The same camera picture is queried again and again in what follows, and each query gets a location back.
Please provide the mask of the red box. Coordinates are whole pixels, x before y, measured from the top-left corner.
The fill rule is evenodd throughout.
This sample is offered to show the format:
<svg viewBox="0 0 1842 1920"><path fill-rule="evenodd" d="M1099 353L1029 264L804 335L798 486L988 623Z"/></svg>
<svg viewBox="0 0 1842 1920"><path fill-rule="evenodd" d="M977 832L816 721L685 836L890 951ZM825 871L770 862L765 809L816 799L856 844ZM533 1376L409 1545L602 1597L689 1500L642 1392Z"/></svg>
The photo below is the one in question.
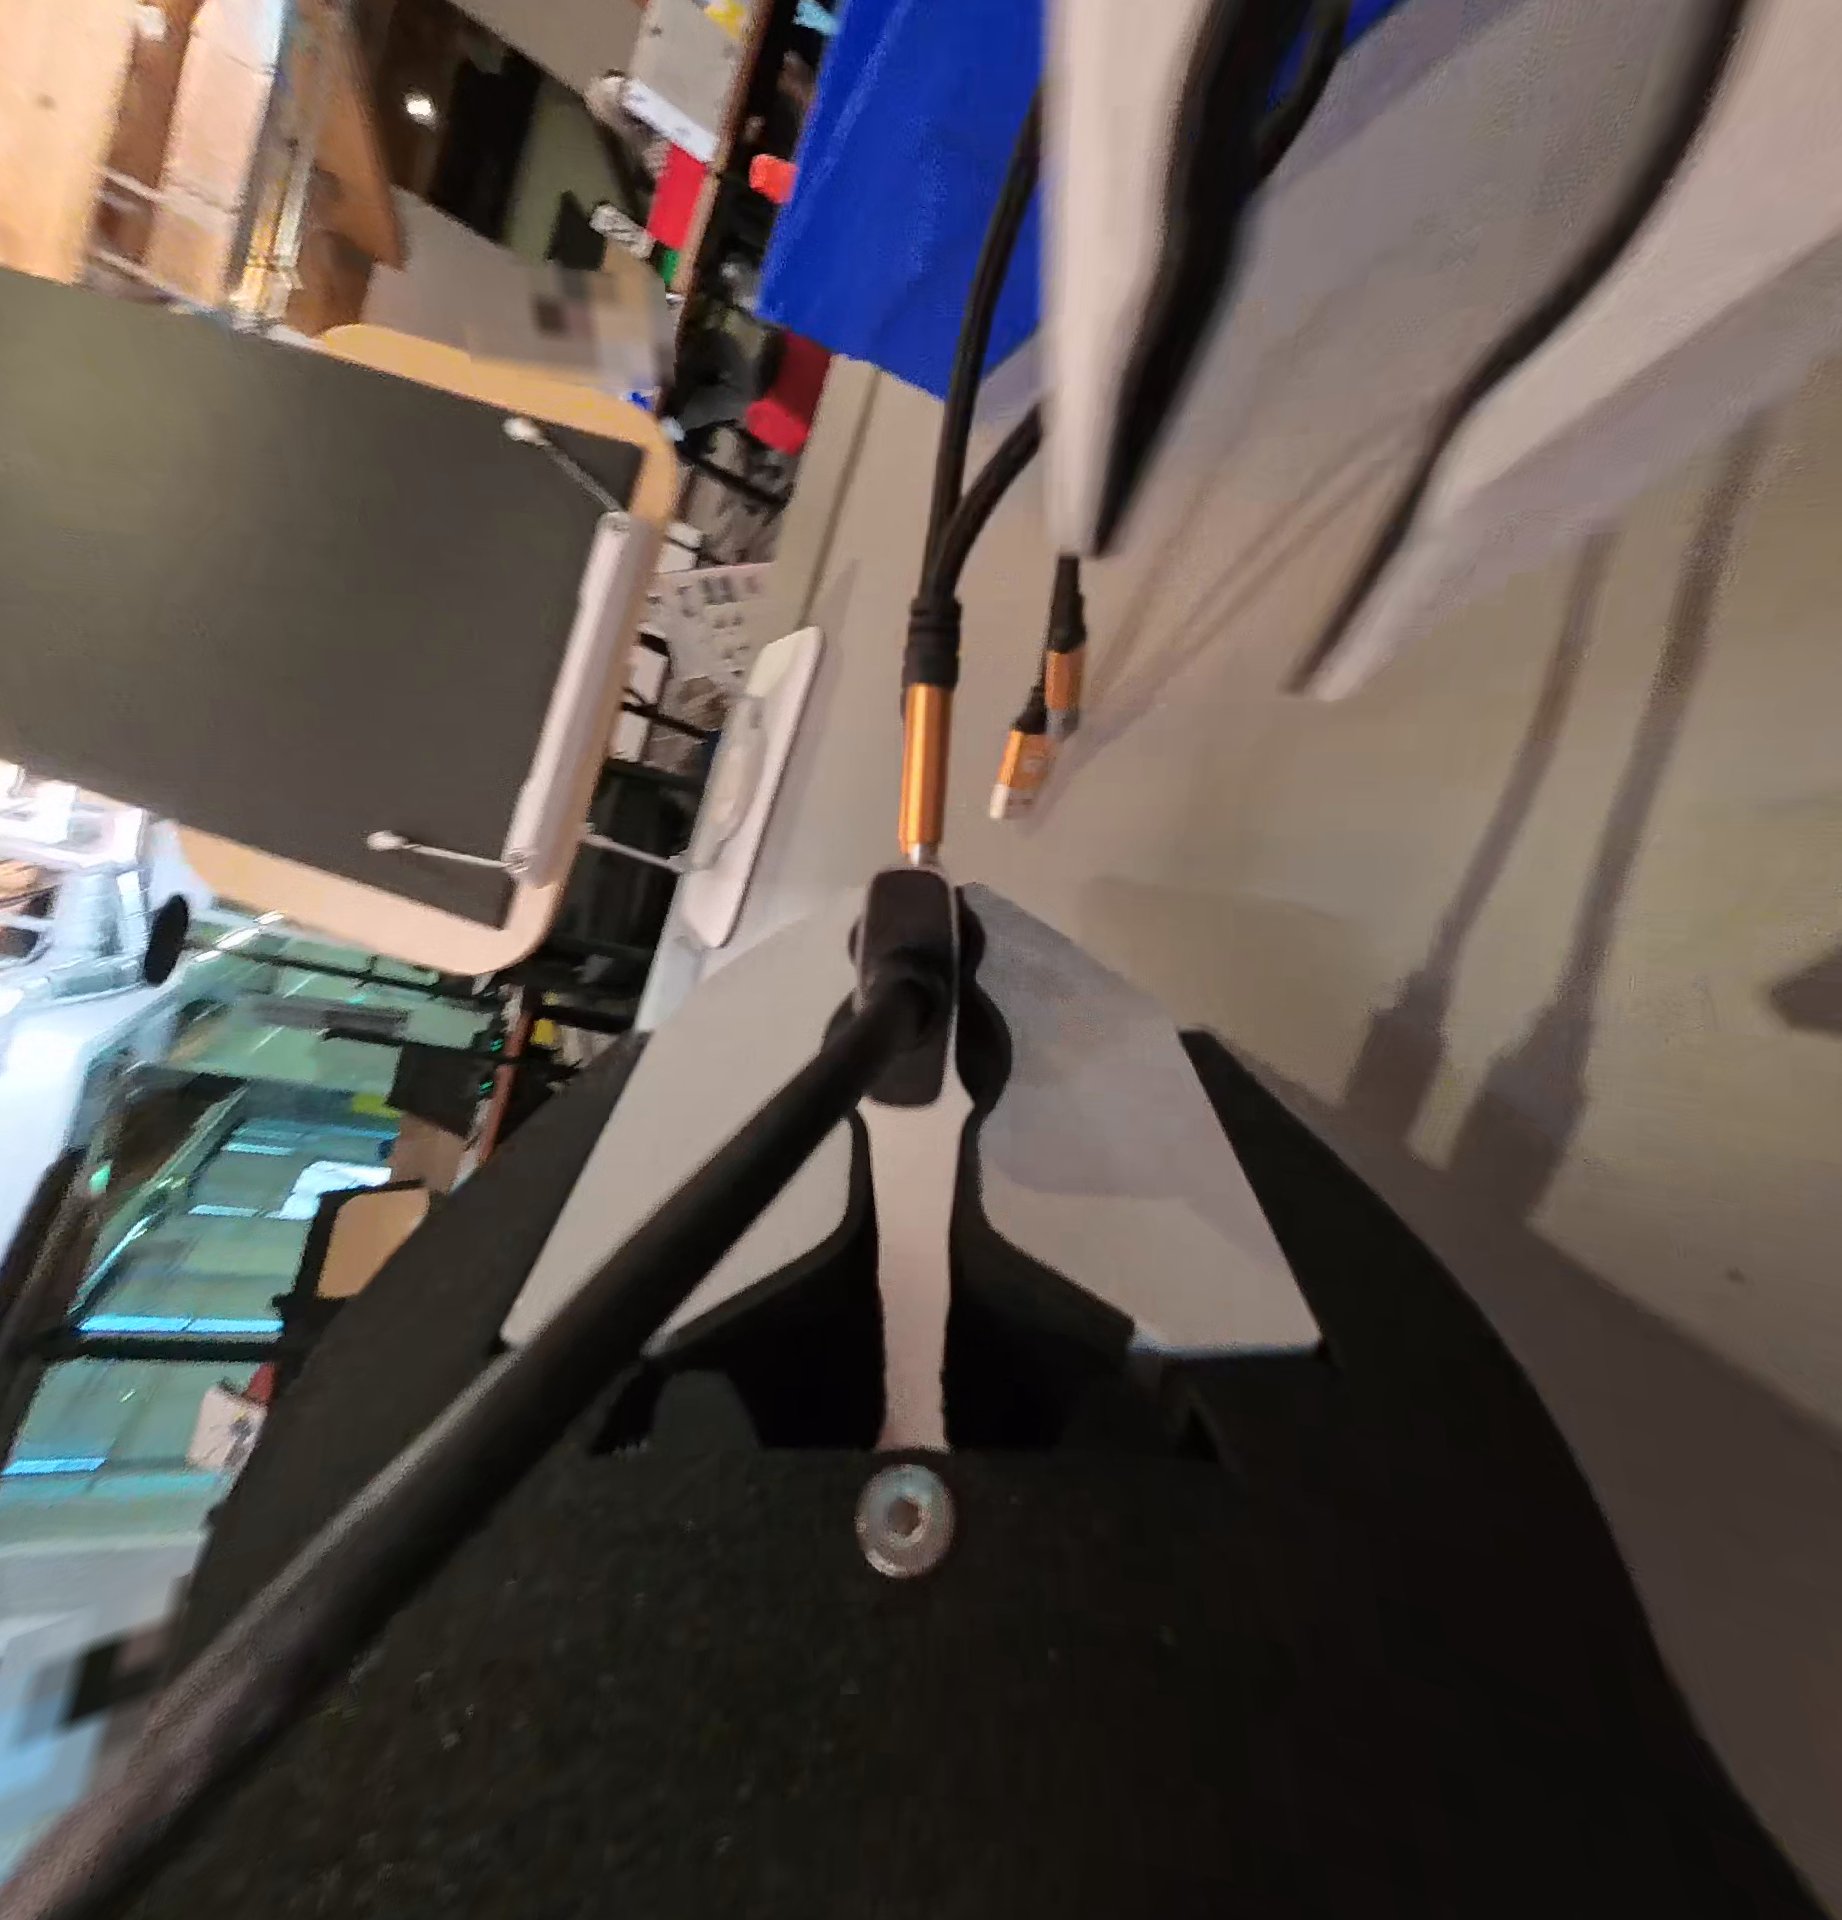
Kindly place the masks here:
<svg viewBox="0 0 1842 1920"><path fill-rule="evenodd" d="M811 439L811 420L819 416L830 367L830 347L781 330L765 356L765 385L744 404L744 434L770 452L798 459Z"/></svg>

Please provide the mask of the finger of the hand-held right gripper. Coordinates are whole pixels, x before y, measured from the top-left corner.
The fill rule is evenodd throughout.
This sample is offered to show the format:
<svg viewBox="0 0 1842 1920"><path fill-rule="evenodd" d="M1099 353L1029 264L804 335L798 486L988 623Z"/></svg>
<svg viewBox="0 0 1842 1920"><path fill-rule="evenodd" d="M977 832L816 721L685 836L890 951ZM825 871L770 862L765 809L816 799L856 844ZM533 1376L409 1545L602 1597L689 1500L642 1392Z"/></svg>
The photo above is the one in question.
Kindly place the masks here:
<svg viewBox="0 0 1842 1920"><path fill-rule="evenodd" d="M1288 691L1346 701L1839 347L1842 3L1698 3L1598 222L1432 416Z"/></svg>
<svg viewBox="0 0 1842 1920"><path fill-rule="evenodd" d="M1147 487L1266 186L1269 3L1054 3L1043 82L1044 498L1106 557Z"/></svg>

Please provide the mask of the grey desk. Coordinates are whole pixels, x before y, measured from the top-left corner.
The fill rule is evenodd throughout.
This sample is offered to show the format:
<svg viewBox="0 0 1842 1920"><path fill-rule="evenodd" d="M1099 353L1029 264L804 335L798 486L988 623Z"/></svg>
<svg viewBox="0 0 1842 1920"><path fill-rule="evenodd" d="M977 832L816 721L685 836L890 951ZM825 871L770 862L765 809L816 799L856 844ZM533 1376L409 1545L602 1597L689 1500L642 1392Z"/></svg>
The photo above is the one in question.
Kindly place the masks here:
<svg viewBox="0 0 1842 1920"><path fill-rule="evenodd" d="M1842 1915L1842 353L1342 702L1181 672L958 864L1209 1027L1487 1313Z"/></svg>

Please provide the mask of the wood-framed dark panel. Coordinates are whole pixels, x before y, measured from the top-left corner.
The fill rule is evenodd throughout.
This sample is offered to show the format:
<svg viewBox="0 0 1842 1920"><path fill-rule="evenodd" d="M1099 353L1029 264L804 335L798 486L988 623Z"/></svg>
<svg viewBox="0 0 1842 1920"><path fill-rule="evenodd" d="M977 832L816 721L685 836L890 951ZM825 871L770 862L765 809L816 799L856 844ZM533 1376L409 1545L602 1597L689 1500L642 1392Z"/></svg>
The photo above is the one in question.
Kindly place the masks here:
<svg viewBox="0 0 1842 1920"><path fill-rule="evenodd" d="M0 762L175 825L223 899L513 970L674 494L663 432L577 380L0 264Z"/></svg>

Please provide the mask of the grey usb hub with cable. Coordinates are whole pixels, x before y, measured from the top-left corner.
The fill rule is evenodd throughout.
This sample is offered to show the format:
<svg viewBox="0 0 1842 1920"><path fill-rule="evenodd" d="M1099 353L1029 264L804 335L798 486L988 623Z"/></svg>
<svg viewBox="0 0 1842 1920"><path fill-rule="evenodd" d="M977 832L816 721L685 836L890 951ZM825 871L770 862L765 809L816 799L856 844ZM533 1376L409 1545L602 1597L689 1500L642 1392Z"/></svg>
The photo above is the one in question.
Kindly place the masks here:
<svg viewBox="0 0 1842 1920"><path fill-rule="evenodd" d="M886 1072L950 1039L954 886L872 874L856 994L811 1057L573 1299L470 1380L167 1687L128 1773L0 1880L0 1915L107 1915L563 1438Z"/></svg>

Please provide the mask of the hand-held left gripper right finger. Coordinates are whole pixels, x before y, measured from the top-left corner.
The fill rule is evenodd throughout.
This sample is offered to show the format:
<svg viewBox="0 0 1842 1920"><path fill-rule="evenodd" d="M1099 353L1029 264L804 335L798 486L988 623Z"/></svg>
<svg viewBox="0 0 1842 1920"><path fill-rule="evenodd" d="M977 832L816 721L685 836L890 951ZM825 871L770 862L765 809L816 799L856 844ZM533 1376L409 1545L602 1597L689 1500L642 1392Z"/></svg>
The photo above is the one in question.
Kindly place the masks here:
<svg viewBox="0 0 1842 1920"><path fill-rule="evenodd" d="M1317 1359L1317 1313L1176 1014L990 886L964 889L964 938L950 1443L1165 1429L1176 1378Z"/></svg>

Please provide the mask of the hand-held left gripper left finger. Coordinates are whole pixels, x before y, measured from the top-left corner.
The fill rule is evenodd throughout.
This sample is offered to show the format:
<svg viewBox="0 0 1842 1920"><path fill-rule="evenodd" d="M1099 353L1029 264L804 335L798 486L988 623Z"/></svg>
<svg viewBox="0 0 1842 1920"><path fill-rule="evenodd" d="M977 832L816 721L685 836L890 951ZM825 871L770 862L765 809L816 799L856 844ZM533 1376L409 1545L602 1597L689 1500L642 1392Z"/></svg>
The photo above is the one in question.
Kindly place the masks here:
<svg viewBox="0 0 1842 1920"><path fill-rule="evenodd" d="M856 994L863 886L703 976L642 1039L503 1342L522 1349L824 1043ZM880 1236L866 1123L843 1118L642 1346L612 1434L679 1376L734 1380L765 1445L880 1438Z"/></svg>

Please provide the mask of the blue storage bin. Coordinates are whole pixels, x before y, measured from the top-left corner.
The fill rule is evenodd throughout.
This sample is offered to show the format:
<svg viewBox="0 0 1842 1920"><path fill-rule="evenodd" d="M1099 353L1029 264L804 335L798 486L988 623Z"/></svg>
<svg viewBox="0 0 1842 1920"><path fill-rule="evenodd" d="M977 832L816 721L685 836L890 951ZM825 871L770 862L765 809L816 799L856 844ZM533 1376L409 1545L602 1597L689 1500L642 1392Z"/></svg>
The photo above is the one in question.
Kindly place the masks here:
<svg viewBox="0 0 1842 1920"><path fill-rule="evenodd" d="M843 3L757 313L950 398L964 307L1066 3Z"/></svg>

